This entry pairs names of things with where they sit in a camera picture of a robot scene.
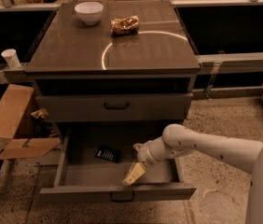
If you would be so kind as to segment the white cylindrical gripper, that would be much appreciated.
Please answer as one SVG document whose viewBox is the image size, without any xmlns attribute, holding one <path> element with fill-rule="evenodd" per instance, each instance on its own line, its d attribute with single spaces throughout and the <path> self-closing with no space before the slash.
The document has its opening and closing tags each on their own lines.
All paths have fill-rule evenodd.
<svg viewBox="0 0 263 224">
<path fill-rule="evenodd" d="M 129 172 L 123 179 L 124 186 L 130 186 L 137 181 L 145 173 L 145 167 L 151 167 L 162 161 L 191 153 L 194 143 L 162 136 L 143 144 L 133 144 L 132 147 L 137 151 L 137 160 L 139 162 L 134 162 L 131 165 Z"/>
</svg>

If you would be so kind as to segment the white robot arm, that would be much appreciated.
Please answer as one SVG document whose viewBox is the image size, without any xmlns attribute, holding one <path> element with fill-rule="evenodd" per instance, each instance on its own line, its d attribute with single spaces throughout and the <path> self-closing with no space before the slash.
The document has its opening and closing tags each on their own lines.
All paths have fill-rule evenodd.
<svg viewBox="0 0 263 224">
<path fill-rule="evenodd" d="M 137 162 L 123 184 L 129 186 L 139 179 L 147 167 L 161 161 L 198 150 L 214 159 L 236 167 L 251 175 L 245 224 L 263 224 L 263 142 L 198 133 L 180 124 L 167 126 L 162 136 L 137 143 Z"/>
</svg>

